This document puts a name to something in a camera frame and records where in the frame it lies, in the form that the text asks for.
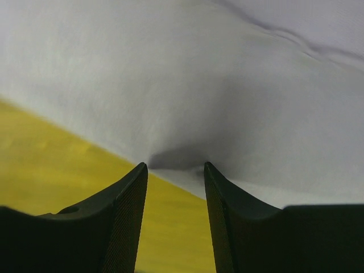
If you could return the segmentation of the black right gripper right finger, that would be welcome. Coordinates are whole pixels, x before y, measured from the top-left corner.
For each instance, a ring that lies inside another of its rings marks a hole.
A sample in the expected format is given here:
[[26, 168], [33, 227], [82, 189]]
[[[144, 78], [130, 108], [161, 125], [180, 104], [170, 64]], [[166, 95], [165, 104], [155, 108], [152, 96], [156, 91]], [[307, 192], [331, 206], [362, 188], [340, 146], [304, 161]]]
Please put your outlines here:
[[363, 205], [269, 205], [212, 163], [204, 183], [217, 272], [362, 272]]

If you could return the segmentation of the lavender t shirt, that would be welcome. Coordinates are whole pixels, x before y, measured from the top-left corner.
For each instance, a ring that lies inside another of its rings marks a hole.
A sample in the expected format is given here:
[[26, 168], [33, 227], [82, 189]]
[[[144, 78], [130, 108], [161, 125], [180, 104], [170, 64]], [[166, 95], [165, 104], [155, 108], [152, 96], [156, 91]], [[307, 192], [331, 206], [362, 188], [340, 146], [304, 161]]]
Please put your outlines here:
[[199, 197], [363, 202], [362, 1], [2, 1], [1, 96]]

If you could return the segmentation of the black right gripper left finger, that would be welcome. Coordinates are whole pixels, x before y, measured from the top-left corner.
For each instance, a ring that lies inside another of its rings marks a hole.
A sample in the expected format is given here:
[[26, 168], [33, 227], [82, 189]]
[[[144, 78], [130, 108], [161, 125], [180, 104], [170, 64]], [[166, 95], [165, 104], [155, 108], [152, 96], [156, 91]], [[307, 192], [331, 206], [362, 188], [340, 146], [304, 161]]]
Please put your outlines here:
[[148, 170], [138, 164], [102, 191], [56, 214], [1, 207], [2, 272], [133, 272]]

